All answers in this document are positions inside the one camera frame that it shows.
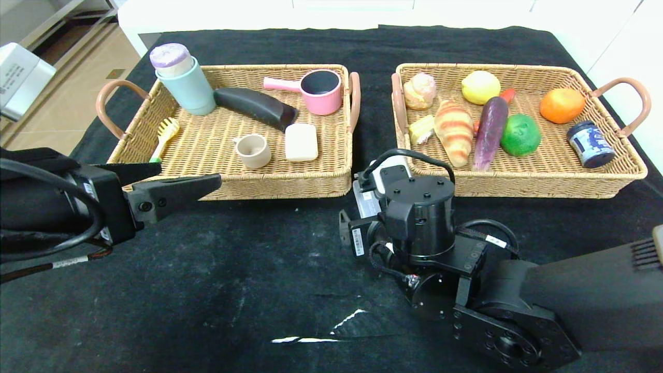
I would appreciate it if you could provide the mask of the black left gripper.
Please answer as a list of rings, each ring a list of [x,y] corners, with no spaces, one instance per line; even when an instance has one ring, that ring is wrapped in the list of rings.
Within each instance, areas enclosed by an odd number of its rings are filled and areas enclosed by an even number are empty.
[[[123,243],[144,224],[161,221],[222,186],[218,173],[140,182],[161,172],[160,162],[2,164],[2,245]],[[130,184],[126,193],[123,187]]]

